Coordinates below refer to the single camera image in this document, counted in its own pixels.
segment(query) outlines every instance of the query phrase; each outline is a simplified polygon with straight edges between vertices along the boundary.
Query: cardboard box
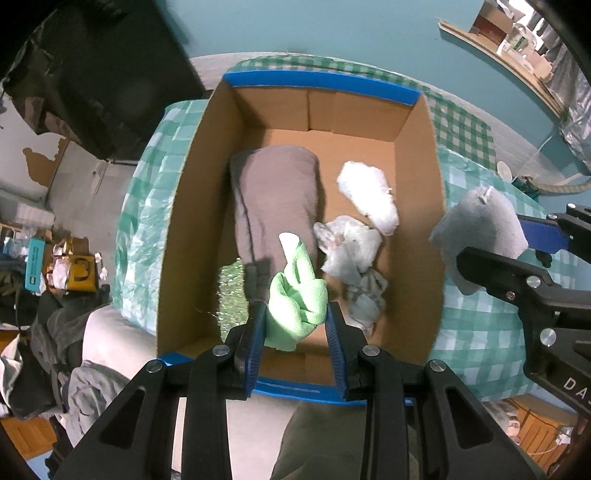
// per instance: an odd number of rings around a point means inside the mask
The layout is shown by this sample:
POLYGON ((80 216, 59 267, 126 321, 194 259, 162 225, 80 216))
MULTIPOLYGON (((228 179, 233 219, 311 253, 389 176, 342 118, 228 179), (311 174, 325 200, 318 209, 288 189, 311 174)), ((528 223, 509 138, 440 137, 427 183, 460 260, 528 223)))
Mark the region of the cardboard box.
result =
MULTIPOLYGON (((398 359, 425 363, 439 327, 444 276, 441 256, 428 241, 443 216, 444 194, 426 99, 417 90, 379 80, 278 70, 224 75, 195 133, 168 228, 158 354, 195 358, 220 343, 209 313, 216 311, 216 273, 238 256, 228 159, 278 144, 299 145, 318 156, 321 222, 350 215, 368 223, 338 191, 336 179, 346 161, 384 171, 400 227, 384 239, 374 263, 389 287, 387 310, 371 342, 398 359)), ((339 282, 328 282, 329 291, 342 290, 339 282)), ((324 326, 295 352, 265 348, 260 375, 332 385, 324 326)))
POLYGON ((485 3, 470 31, 482 35, 494 42, 495 45, 500 46, 512 29, 512 19, 494 5, 485 3))
POLYGON ((482 5, 482 8, 478 12, 478 16, 498 27, 506 35, 510 34, 513 29, 513 20, 507 17, 506 13, 500 11, 496 6, 489 3, 484 3, 484 5, 482 5))

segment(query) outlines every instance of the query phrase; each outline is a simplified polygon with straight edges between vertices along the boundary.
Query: blue tape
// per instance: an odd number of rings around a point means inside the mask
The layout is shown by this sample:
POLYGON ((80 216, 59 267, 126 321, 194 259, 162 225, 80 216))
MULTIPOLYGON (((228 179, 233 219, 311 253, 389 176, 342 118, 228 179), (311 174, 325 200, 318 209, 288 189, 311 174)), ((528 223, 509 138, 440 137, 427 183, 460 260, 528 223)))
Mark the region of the blue tape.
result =
POLYGON ((227 72, 223 76, 233 87, 300 87, 322 88, 357 93, 413 106, 419 90, 366 77, 335 72, 309 70, 247 70, 227 72))
MULTIPOLYGON (((328 403, 334 405, 365 405, 365 400, 345 401, 336 387, 314 385, 309 383, 296 383, 273 378, 259 377, 254 390, 263 395, 272 397, 290 398, 292 400, 309 401, 315 403, 328 403)), ((414 405, 412 398, 405 398, 406 406, 414 405)))
POLYGON ((158 359, 162 360, 168 367, 170 367, 170 365, 185 364, 193 361, 191 357, 181 355, 177 352, 165 353, 164 355, 160 355, 158 359))

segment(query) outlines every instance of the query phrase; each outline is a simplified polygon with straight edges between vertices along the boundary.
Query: blue wall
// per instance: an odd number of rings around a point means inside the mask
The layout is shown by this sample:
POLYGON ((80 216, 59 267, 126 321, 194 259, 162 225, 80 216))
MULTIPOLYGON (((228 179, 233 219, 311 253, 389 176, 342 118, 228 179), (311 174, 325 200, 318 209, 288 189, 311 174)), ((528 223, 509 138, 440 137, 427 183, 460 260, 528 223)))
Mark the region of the blue wall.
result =
POLYGON ((45 466, 45 459, 48 458, 50 455, 51 451, 42 453, 41 455, 36 456, 35 458, 27 460, 29 467, 31 468, 31 470, 35 472, 35 474, 39 477, 40 480, 49 479, 49 477, 47 476, 49 471, 45 466))
MULTIPOLYGON (((540 146, 554 114, 513 74, 439 30, 468 30, 482 0, 156 0, 189 57, 290 51, 340 57, 409 75, 491 113, 540 146)), ((556 135, 542 150, 566 176, 574 157, 556 135)))

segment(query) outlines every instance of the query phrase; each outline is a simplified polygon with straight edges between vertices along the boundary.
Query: checkered tablecloth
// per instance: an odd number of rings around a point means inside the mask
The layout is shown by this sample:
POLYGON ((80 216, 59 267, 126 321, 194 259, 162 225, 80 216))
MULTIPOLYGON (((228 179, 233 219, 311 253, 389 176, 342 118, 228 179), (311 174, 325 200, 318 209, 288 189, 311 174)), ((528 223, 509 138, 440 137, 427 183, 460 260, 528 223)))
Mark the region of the checkered tablecloth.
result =
POLYGON ((410 77, 369 65, 311 55, 257 57, 244 60, 230 69, 240 70, 324 70, 383 80, 420 90, 427 98, 437 143, 489 170, 496 169, 495 144, 490 126, 434 92, 428 85, 410 77))
POLYGON ((168 223, 185 158, 207 100, 170 105, 135 169, 115 238, 113 305, 156 333, 168 223))
MULTIPOLYGON (((440 144, 447 208, 469 189, 486 184, 507 195, 517 213, 544 216, 535 201, 490 171, 495 166, 490 127, 427 87, 373 67, 309 56, 263 57, 241 62, 235 69, 280 67, 337 70, 419 88, 428 97, 440 144)), ((139 161, 119 220, 113 303, 125 317, 151 333, 156 330, 160 272, 174 195, 206 104, 206 100, 194 100, 168 107, 139 161)), ((532 251, 522 260, 537 264, 532 251)), ((550 270, 554 281, 573 288, 576 261, 566 252, 556 254, 550 270)), ((534 388, 521 369, 525 350, 515 307, 484 292, 465 297, 448 278, 444 293, 431 358, 446 361, 481 399, 509 397, 534 388)))
MULTIPOLYGON (((438 149, 446 208, 470 189, 487 185, 502 192, 522 215, 545 218, 543 208, 493 172, 443 147, 438 149)), ((533 250, 519 260, 541 267, 533 250)), ((565 251, 553 255, 552 279, 574 288, 578 258, 565 251)), ((464 296, 446 276, 439 333, 430 358, 445 361, 481 400, 521 395, 536 388, 523 374, 525 342, 517 308, 484 291, 464 296)))

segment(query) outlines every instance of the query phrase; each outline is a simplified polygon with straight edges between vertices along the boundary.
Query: white cloth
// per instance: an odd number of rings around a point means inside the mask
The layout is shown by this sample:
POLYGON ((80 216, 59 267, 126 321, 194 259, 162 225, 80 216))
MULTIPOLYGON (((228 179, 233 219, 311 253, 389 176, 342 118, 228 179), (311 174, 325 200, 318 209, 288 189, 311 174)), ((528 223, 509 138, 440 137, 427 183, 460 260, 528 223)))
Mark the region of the white cloth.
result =
POLYGON ((319 248, 326 254, 322 271, 347 285, 345 322, 370 331, 386 308, 382 294, 388 282, 370 268, 382 238, 377 230, 342 215, 326 225, 314 224, 319 248))
MULTIPOLYGON (((0 355, 0 395, 4 399, 4 403, 10 407, 9 397, 12 389, 14 388, 14 382, 17 380, 18 374, 22 370, 22 359, 21 354, 18 352, 18 340, 20 335, 10 342, 2 355, 0 355)), ((0 404, 0 418, 9 415, 9 411, 0 404)))
POLYGON ((361 215, 367 216, 385 236, 390 236, 400 223, 398 210, 390 195, 392 190, 384 172, 362 162, 348 161, 343 165, 337 184, 361 215))
POLYGON ((88 317, 82 360, 133 378, 156 356, 156 337, 133 325, 113 305, 97 309, 88 317))

